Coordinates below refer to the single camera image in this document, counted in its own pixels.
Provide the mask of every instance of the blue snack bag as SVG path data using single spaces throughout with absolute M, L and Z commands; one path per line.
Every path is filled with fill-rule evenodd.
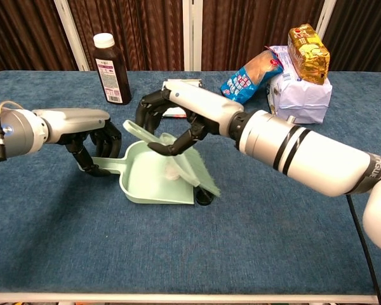
M 223 96 L 244 104 L 254 93 L 284 68 L 275 52 L 268 48 L 251 59 L 221 87 Z

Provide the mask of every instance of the table edge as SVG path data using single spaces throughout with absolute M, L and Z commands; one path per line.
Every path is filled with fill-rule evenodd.
M 0 302 L 128 302 L 128 303 L 363 303 L 374 295 L 209 295 L 209 294 L 63 294 L 0 292 Z

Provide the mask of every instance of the bottle label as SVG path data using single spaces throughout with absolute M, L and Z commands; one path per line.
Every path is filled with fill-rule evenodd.
M 113 103 L 123 103 L 113 61 L 96 58 L 96 64 L 99 69 L 107 100 Z

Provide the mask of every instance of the yellow package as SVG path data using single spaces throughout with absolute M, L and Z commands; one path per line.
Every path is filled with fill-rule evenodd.
M 290 29 L 288 53 L 300 78 L 323 85 L 328 77 L 330 54 L 310 24 Z

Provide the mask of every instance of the white bottle cap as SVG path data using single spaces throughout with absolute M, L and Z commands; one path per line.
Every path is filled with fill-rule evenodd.
M 95 42 L 95 47 L 104 49 L 114 46 L 114 38 L 110 33 L 100 33 L 93 36 L 93 41 Z

